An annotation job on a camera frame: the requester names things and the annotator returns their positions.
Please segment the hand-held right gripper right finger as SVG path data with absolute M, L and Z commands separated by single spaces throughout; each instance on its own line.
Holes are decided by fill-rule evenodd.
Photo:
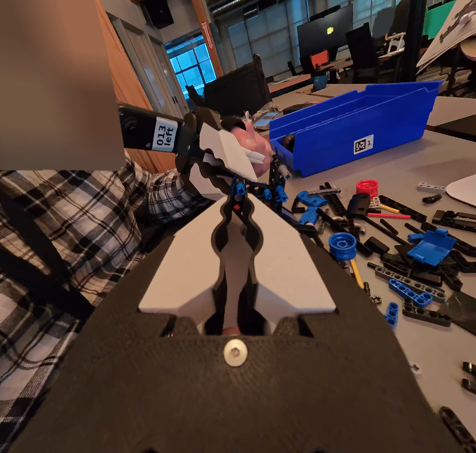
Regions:
M 243 287 L 243 334 L 266 335 L 285 317 L 333 313 L 336 304 L 311 258 L 318 246 L 254 195 L 243 197 L 252 250 Z

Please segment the grey motor toy assembly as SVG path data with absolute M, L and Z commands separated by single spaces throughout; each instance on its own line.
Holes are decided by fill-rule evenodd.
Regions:
M 243 214 L 245 196 L 253 195 L 273 212 L 291 225 L 298 224 L 295 216 L 283 204 L 289 200 L 285 193 L 285 183 L 291 178 L 286 165 L 276 153 L 271 153 L 268 183 L 253 182 L 242 177 L 234 177 L 231 182 L 231 208 L 246 225 Z

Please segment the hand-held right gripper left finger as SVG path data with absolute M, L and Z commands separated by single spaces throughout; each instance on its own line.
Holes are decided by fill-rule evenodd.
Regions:
M 142 313 L 188 317 L 201 332 L 221 335 L 227 281 L 220 253 L 228 241 L 223 197 L 160 244 L 165 254 L 140 303 Z

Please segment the wooden beam red sign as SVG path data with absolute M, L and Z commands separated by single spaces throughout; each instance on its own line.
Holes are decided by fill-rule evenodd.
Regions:
M 200 31 L 204 37 L 206 47 L 210 56 L 212 67 L 217 78 L 224 75 L 223 68 L 219 59 L 213 35 L 211 33 L 210 24 L 208 21 L 207 8 L 204 0 L 191 0 L 197 20 L 199 22 Z

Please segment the person's left hand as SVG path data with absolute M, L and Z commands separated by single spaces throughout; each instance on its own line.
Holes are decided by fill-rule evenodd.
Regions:
M 249 158 L 256 177 L 263 176 L 271 164 L 271 146 L 268 140 L 255 132 L 250 121 L 243 121 L 239 117 L 224 117 L 220 123 L 223 129 L 235 136 L 241 147 L 263 157 L 261 163 L 256 162 L 259 159 L 256 155 L 251 155 Z

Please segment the blue plain toy wheel rim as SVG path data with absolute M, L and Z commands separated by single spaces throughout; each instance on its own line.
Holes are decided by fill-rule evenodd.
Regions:
M 348 262 L 357 255 L 357 239 L 346 232 L 332 234 L 329 239 L 330 255 L 338 262 Z

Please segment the small tablet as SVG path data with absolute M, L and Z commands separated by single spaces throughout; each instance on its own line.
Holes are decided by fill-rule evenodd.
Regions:
M 268 130 L 270 122 L 276 119 L 277 117 L 280 117 L 281 115 L 282 111 L 268 111 L 266 113 L 263 113 L 253 121 L 253 128 L 257 130 Z

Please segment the black building column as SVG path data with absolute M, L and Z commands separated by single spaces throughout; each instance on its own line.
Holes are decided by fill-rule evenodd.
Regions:
M 414 82 L 416 80 L 426 3 L 427 0 L 409 0 L 408 25 L 404 52 L 401 57 L 399 82 Z

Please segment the green board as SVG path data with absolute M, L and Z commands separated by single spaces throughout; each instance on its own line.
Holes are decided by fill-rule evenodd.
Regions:
M 455 2 L 456 0 L 452 0 L 446 3 L 439 3 L 427 8 L 425 12 L 422 35 L 427 35 L 429 40 L 434 39 L 442 28 L 444 22 L 446 21 Z

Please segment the blue toy fender panel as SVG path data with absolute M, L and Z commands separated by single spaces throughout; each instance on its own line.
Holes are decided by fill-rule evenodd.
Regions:
M 436 230 L 427 230 L 422 234 L 408 235 L 409 242 L 416 244 L 408 251 L 413 260 L 437 266 L 453 249 L 456 239 L 449 236 L 448 230 L 438 227 Z

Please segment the person's left forearm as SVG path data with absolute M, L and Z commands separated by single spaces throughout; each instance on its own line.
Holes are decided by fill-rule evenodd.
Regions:
M 126 150 L 124 153 L 126 161 L 117 172 L 117 182 L 122 189 L 121 203 L 128 227 L 133 230 L 136 241 L 142 241 L 144 237 L 140 224 L 167 225 L 184 221 L 213 203 L 202 195 L 189 192 L 177 170 L 154 175 L 138 165 Z

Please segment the white book stand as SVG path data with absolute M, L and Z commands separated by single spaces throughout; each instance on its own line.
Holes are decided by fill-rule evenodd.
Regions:
M 466 38 L 475 34 L 475 30 L 464 31 L 461 35 L 455 30 L 451 35 L 440 41 L 445 31 L 441 29 L 417 62 L 418 69 L 426 69 L 441 57 L 451 64 L 451 71 L 447 79 L 447 90 L 453 88 L 454 75 L 459 63 L 469 61 L 461 53 L 460 44 Z M 470 118 L 475 123 L 475 99 L 447 97 L 445 93 L 437 94 L 432 111 L 427 120 L 427 129 L 456 138 L 448 143 L 445 148 L 448 160 L 443 161 L 443 179 L 447 184 L 447 194 L 463 203 L 475 206 L 475 139 L 469 139 L 469 135 L 463 134 L 456 129 L 444 129 L 441 126 Z

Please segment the blue rectangular toy panel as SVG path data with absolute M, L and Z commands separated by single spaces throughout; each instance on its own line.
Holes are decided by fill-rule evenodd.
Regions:
M 317 209 L 320 207 L 309 206 L 305 209 L 304 213 L 301 215 L 299 224 L 300 225 L 315 225 L 318 222 L 319 214 Z
M 299 192 L 296 196 L 296 200 L 307 207 L 322 207 L 328 204 L 325 198 L 309 193 L 306 190 Z

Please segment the large black monitor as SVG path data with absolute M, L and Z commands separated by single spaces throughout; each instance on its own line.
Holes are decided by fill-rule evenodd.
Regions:
M 311 73 L 311 56 L 328 51 L 329 61 L 347 45 L 346 34 L 353 28 L 353 5 L 349 4 L 324 17 L 297 27 L 299 60 L 304 72 Z

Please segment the black fabric chair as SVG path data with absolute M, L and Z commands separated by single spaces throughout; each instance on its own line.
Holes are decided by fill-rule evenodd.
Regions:
M 248 111 L 257 113 L 272 102 L 268 83 L 258 54 L 253 61 L 208 83 L 200 96 L 193 86 L 186 86 L 197 107 L 216 111 L 222 117 L 242 117 Z

